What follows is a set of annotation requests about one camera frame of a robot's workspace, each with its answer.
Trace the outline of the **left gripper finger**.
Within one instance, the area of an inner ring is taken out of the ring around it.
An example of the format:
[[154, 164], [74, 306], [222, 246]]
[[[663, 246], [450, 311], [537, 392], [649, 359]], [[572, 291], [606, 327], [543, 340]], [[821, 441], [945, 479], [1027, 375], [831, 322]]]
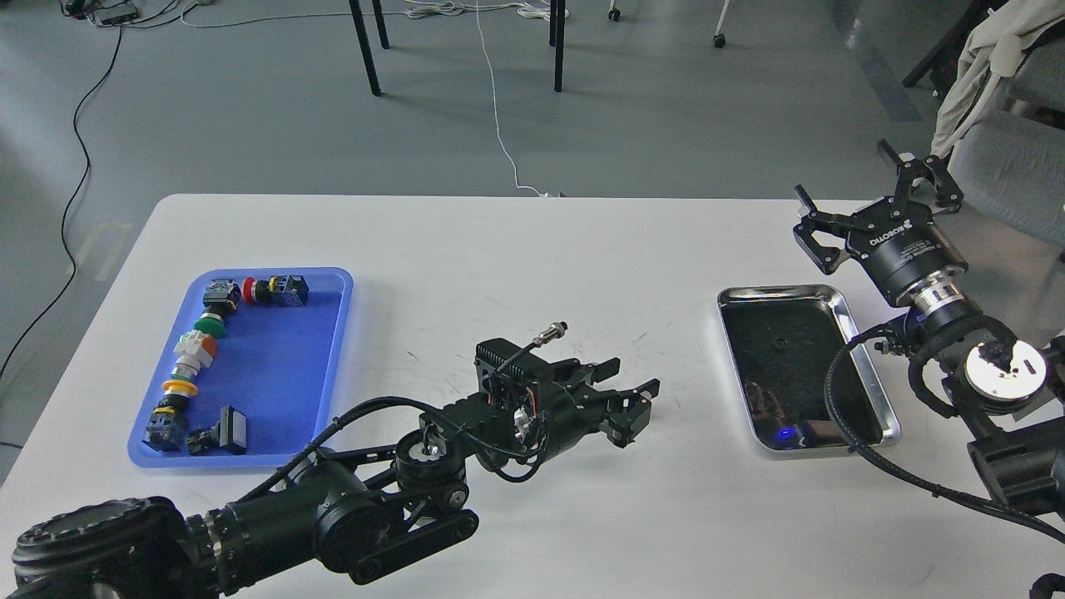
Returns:
[[659, 391], [659, 379], [650, 379], [634, 389], [606, 391], [605, 412], [599, 430], [618, 448], [634, 443], [636, 436], [650, 423], [653, 399]]
[[557, 383], [567, 389], [574, 389], [581, 384], [593, 386], [613, 378], [620, 371], [621, 360], [613, 357], [602, 363], [581, 363], [578, 358], [567, 358], [559, 361], [557, 367]]

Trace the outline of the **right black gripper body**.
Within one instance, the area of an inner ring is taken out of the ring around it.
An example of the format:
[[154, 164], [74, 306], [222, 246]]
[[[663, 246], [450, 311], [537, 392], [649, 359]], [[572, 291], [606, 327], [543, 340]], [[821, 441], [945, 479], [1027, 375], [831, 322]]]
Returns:
[[892, 205], [886, 197], [853, 215], [847, 250], [895, 308], [912, 308], [927, 329], [981, 314], [954, 278], [968, 262], [934, 223], [927, 205]]

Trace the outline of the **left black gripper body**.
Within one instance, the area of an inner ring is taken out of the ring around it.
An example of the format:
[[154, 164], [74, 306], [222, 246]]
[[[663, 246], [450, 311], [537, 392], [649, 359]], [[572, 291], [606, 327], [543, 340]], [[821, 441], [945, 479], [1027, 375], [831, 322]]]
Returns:
[[573, 448], [589, 433], [597, 433], [605, 412], [605, 399], [593, 386], [567, 389], [557, 383], [557, 365], [525, 353], [513, 363], [497, 371], [503, 361], [520, 349], [513, 342], [496, 338], [477, 344], [475, 367], [495, 405], [508, 414], [524, 409], [532, 417], [532, 431], [526, 439], [535, 441], [541, 428], [548, 432], [545, 459], [551, 460]]

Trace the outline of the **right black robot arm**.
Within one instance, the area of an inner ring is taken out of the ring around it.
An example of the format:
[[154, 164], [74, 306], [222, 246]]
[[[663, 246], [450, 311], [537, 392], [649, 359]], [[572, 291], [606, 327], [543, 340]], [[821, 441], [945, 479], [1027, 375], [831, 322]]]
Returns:
[[[830, 275], [853, 259], [883, 300], [905, 309], [857, 334], [835, 354], [823, 382], [828, 414], [848, 450], [883, 473], [1062, 541], [1063, 532], [1043, 516], [1062, 514], [1064, 507], [1063, 419], [1004, 431], [993, 418], [1023, 412], [1043, 391], [1063, 398], [1063, 338], [1036, 349], [963, 295], [955, 280], [968, 263], [935, 223], [937, 215], [958, 212], [962, 190], [939, 156], [902, 158], [886, 141], [878, 147], [892, 161], [897, 185], [852, 215], [821, 210], [804, 187], [794, 187], [804, 208], [794, 225], [796, 242], [815, 265]], [[835, 391], [837, 368], [870, 340], [910, 361], [910, 389], [932, 412], [958, 417], [973, 433], [968, 455], [987, 498], [910, 473], [848, 424]]]

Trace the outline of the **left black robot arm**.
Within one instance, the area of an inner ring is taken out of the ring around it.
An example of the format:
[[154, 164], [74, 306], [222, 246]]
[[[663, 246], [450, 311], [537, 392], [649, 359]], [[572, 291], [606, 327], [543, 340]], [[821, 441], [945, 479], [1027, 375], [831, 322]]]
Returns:
[[474, 394], [368, 399], [224, 507], [186, 517], [164, 497], [117, 499], [30, 527], [12, 595], [218, 598], [312, 560], [368, 584], [476, 533], [469, 458], [520, 483], [590, 433], [628, 446], [661, 390], [601, 390], [619, 359], [547, 363], [506, 339], [477, 345], [474, 365]]

